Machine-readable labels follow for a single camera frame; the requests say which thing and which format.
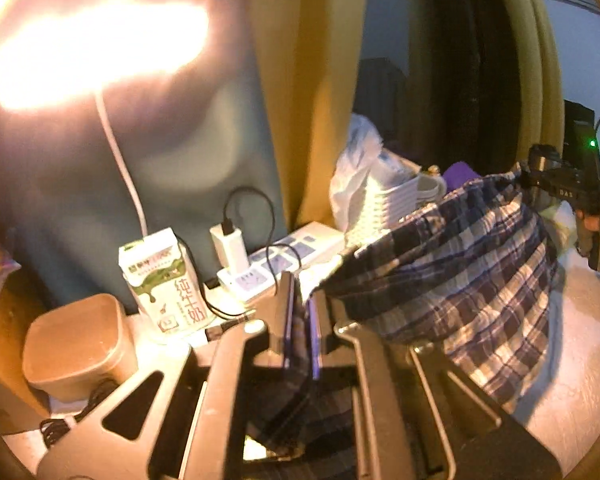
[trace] brown box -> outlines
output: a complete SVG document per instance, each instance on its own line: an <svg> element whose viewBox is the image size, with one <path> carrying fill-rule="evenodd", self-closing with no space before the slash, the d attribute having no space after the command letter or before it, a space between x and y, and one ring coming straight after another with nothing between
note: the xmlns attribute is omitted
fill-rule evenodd
<svg viewBox="0 0 600 480"><path fill-rule="evenodd" d="M31 322L45 309L24 270L11 274L0 294L0 433L36 430L49 416L48 397L22 373L22 348Z"/></svg>

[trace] tan plastic container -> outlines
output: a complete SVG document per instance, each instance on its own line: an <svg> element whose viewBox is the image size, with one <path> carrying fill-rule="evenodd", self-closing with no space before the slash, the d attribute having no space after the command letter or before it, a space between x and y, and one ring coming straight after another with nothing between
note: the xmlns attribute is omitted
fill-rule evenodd
<svg viewBox="0 0 600 480"><path fill-rule="evenodd" d="M62 402L87 399L105 378L123 383L138 370L122 306L98 294L37 318L22 355L27 381Z"/></svg>

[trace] bright lamp light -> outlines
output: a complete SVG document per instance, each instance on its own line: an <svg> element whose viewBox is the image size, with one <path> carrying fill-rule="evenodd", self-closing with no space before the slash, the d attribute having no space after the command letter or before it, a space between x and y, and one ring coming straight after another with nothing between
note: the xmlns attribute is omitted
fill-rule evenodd
<svg viewBox="0 0 600 480"><path fill-rule="evenodd" d="M0 46L0 104L48 107L133 76L170 74L202 50L204 9L107 3L35 20Z"/></svg>

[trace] purple cloth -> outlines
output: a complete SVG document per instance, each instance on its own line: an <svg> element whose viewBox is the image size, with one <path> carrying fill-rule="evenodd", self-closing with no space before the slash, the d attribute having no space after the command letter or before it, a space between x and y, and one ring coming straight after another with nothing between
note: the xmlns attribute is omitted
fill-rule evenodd
<svg viewBox="0 0 600 480"><path fill-rule="evenodd" d="M480 175L475 173L466 162L461 161L449 166L448 170L443 173L442 178L446 182L446 192L449 192L464 186L474 178L480 178Z"/></svg>

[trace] white lamp cord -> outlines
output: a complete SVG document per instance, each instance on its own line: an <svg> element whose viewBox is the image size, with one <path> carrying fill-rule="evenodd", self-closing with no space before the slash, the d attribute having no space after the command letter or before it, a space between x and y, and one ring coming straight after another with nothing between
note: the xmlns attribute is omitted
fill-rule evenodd
<svg viewBox="0 0 600 480"><path fill-rule="evenodd" d="M109 141L109 147L111 148L111 153L113 153L113 157L116 159L116 164L118 165L118 169L120 170L120 175L122 175L122 179L125 181L126 188L129 191L129 195L131 195L131 199L134 201L134 206L136 206L136 213L138 213L138 220L140 221L140 230L142 231L142 238L145 238L148 235L148 232L146 228L144 210L142 209L142 203L140 202L140 197L138 196L138 192L136 191L134 181L131 179L129 170L126 168L125 159L122 158L122 153L120 152L120 147L118 146L116 137L113 135L113 129L111 128L109 116L107 115L107 109L104 105L102 88L97 88L96 90L94 90L94 95L96 98L96 108L98 109L98 115L100 117L102 129L104 130L104 133L107 136L107 140Z"/></svg>

